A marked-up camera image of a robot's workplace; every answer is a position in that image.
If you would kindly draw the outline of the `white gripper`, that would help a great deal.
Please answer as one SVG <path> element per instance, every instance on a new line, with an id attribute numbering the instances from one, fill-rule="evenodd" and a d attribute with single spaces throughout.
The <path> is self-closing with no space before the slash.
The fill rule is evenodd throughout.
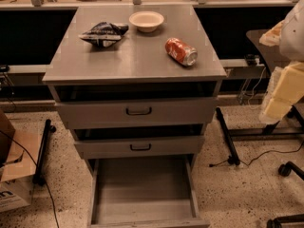
<path id="1" fill-rule="evenodd" d="M 259 120 L 275 124 L 304 97 L 304 63 L 291 61 L 284 68 L 276 66 L 263 99 Z"/>

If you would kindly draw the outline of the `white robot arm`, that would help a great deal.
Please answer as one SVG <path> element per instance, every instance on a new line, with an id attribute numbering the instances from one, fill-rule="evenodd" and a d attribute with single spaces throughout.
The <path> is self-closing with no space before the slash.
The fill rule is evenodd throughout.
<path id="1" fill-rule="evenodd" d="M 279 46 L 280 54 L 291 60 L 284 68 L 275 67 L 258 116 L 264 124 L 276 124 L 304 97 L 304 0 L 265 32 L 259 42 Z"/>

